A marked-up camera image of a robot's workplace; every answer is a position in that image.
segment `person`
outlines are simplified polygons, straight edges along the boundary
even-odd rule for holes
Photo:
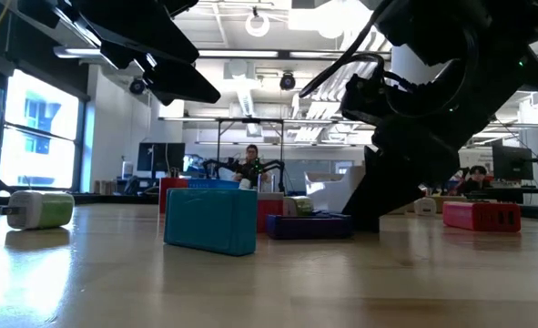
[[[467,195],[476,190],[484,190],[491,187],[491,184],[485,176],[487,175],[487,169],[481,165],[473,166],[469,170],[471,176],[469,179],[464,180],[461,178],[461,183],[456,187],[458,195]]]
[[[239,169],[235,176],[234,180],[237,182],[241,182],[243,179],[252,179],[250,181],[251,187],[255,187],[258,184],[257,179],[254,179],[253,177],[247,177],[252,170],[252,167],[255,164],[255,161],[259,158],[259,148],[257,145],[249,145],[247,147],[247,156],[245,163],[242,165],[242,168]],[[262,173],[262,180],[265,182],[269,182],[269,175],[267,173]]]

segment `purple box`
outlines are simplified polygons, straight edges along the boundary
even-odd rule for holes
[[[344,239],[353,234],[347,215],[287,217],[267,215],[267,234],[276,240]]]

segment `teal box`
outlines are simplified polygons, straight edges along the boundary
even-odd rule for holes
[[[164,242],[233,256],[257,249],[254,190],[167,190]]]

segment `red box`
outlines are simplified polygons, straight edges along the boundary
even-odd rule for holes
[[[260,192],[257,211],[257,232],[267,232],[267,215],[283,215],[284,195],[280,192]]]
[[[170,188],[187,188],[188,181],[179,178],[159,179],[159,214],[166,213],[167,190]]]
[[[522,228],[517,204],[446,201],[442,206],[442,221],[471,231],[517,232]]]

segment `security camera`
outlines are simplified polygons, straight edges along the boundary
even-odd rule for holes
[[[292,90],[295,87],[295,77],[293,73],[286,72],[283,73],[283,77],[280,79],[280,88],[282,90],[288,91]]]
[[[134,95],[143,95],[146,85],[142,78],[134,78],[129,85],[129,91]]]

